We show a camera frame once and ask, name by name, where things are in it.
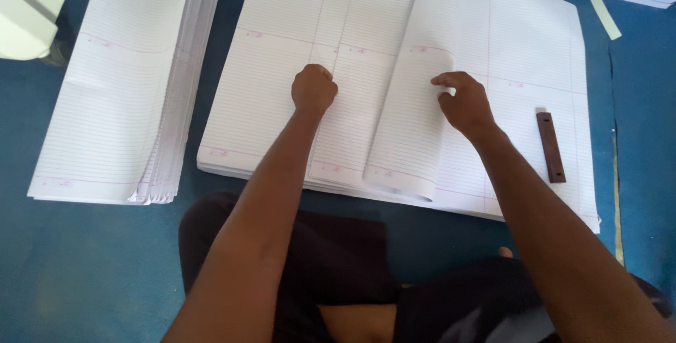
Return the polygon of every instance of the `foot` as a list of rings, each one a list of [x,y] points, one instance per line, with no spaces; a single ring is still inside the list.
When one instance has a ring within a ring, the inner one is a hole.
[[[497,250],[497,254],[500,255],[500,257],[509,257],[509,258],[514,258],[514,254],[512,251],[507,248],[507,247],[500,247],[499,250]]]

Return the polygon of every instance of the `fist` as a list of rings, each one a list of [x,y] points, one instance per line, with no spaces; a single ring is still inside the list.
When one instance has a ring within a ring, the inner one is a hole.
[[[495,125],[486,89],[466,72],[455,71],[438,75],[433,85],[455,88],[456,94],[442,93],[439,105],[449,123],[470,141]]]
[[[298,111],[324,114],[333,103],[338,86],[333,75],[318,64],[308,64],[296,74],[292,84],[292,99]]]

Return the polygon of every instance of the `white machine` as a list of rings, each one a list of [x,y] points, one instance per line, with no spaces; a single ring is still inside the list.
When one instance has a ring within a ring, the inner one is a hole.
[[[64,0],[0,0],[0,58],[30,60],[49,54]]]

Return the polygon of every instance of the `blue carpet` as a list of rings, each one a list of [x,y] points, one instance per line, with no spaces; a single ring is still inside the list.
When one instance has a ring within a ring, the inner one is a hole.
[[[589,0],[577,5],[587,84],[601,240],[614,252],[613,128],[619,132],[627,266],[673,292],[676,183],[672,133],[675,14],[609,1],[625,36],[612,43]],[[88,0],[63,9],[77,30]],[[245,182],[202,173],[195,156],[243,0],[219,0],[204,60],[179,195],[145,207],[26,197],[64,69],[0,60],[0,341],[156,342],[182,301],[176,234],[181,214]],[[384,202],[304,192],[301,208],[382,220],[389,261],[420,283],[514,247],[503,223]]]

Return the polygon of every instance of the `blue mat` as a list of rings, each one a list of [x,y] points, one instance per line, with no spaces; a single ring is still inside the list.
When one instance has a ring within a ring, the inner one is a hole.
[[[612,129],[617,119],[627,265],[671,291],[676,267],[668,255],[676,226],[668,196],[676,187],[669,178],[675,171],[669,163],[675,142],[670,133],[674,116],[669,112],[675,96],[674,12],[609,1],[621,29],[626,28],[625,36],[609,43],[589,0],[566,1],[578,7],[586,42],[596,199],[603,219],[600,238],[614,252]],[[76,29],[87,2],[66,1],[63,12]],[[65,71],[37,61],[0,60],[0,141],[4,143],[0,149],[4,205],[0,210],[0,341],[156,342],[161,338],[183,301],[176,241],[182,213],[208,192],[239,192],[245,184],[195,167],[242,3],[218,2],[179,195],[168,205],[106,206],[27,198]],[[621,66],[626,68],[620,74]],[[514,248],[503,223],[480,218],[318,192],[304,192],[301,208],[385,222],[390,265],[407,283],[420,283],[494,256],[501,245]]]

